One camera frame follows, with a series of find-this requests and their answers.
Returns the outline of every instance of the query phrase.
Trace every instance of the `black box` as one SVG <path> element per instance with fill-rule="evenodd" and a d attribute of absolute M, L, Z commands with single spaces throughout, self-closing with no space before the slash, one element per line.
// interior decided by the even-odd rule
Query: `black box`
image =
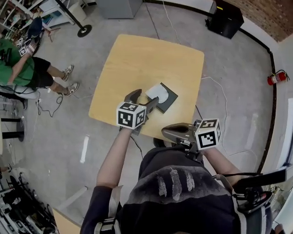
<path fill-rule="evenodd" d="M 232 38 L 244 23 L 241 10 L 223 0 L 213 2 L 207 28 L 224 37 Z"/>

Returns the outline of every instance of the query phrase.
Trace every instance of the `gray floor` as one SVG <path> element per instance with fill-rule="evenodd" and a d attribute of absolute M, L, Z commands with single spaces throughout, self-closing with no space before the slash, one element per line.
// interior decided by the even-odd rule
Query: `gray floor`
<path fill-rule="evenodd" d="M 223 145 L 228 158 L 242 171 L 255 171 L 265 148 L 271 120 L 272 87 L 266 82 L 271 71 L 268 53 L 241 32 L 229 40 L 208 31 L 203 15 L 169 6 L 166 8 L 181 43 L 204 52 L 202 77 L 210 76 L 220 83 L 228 100 L 225 127 L 222 89 L 209 78 L 202 80 L 197 99 L 201 116 L 221 120 L 222 131 L 225 130 Z M 178 43 L 163 6 L 148 4 L 148 9 L 160 39 Z M 133 20 L 105 20 L 95 6 L 90 6 L 87 14 L 84 23 L 93 26 L 88 36 L 78 38 L 78 27 L 66 24 L 53 33 L 52 43 L 44 36 L 37 53 L 38 57 L 51 61 L 60 69 L 69 64 L 75 65 L 68 82 L 80 82 L 76 92 L 78 97 L 94 93 L 103 65 L 119 34 L 157 38 L 145 5 L 141 6 Z M 42 107 L 53 111 L 57 107 L 55 101 L 58 95 L 47 90 L 40 92 Z M 29 101 L 28 110 L 24 112 L 26 141 L 19 143 L 15 140 L 11 156 L 15 164 L 13 172 L 24 171 L 31 187 L 52 207 L 82 186 L 87 186 L 89 192 L 70 208 L 71 215 L 78 222 L 82 221 L 86 212 L 97 171 L 118 133 L 117 127 L 88 117 L 91 99 L 65 97 L 53 118 L 46 112 L 37 118 L 35 103 Z M 85 136 L 89 136 L 89 141 L 85 162 L 81 163 Z M 153 147 L 149 137 L 140 135 L 136 140 L 143 154 Z M 219 149 L 226 154 L 222 146 Z M 124 185 L 122 203 L 136 183 L 140 162 L 140 151 L 131 141 L 121 177 L 121 184 Z"/>

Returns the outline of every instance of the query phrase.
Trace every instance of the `gray cabinet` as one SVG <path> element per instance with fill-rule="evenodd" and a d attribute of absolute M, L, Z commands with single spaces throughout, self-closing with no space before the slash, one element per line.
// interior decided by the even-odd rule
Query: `gray cabinet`
<path fill-rule="evenodd" d="M 106 19 L 132 19 L 142 0 L 96 0 L 102 16 Z"/>

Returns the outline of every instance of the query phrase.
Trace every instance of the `red object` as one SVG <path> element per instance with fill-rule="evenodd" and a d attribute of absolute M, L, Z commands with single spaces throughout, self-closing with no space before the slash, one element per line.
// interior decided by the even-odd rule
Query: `red object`
<path fill-rule="evenodd" d="M 283 80 L 286 80 L 287 79 L 287 76 L 286 76 L 286 73 L 285 72 L 280 72 L 276 75 L 271 75 L 267 78 L 267 83 L 269 85 L 273 85 L 273 84 L 276 84 L 280 81 L 283 81 Z"/>

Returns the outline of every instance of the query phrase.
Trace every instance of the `white bin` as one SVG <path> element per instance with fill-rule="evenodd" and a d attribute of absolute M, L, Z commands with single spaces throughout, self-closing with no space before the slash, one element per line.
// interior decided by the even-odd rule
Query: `white bin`
<path fill-rule="evenodd" d="M 81 8 L 81 5 L 79 2 L 76 2 L 68 9 L 73 16 L 79 21 L 82 22 L 87 17 L 87 15 L 84 13 L 83 9 Z"/>

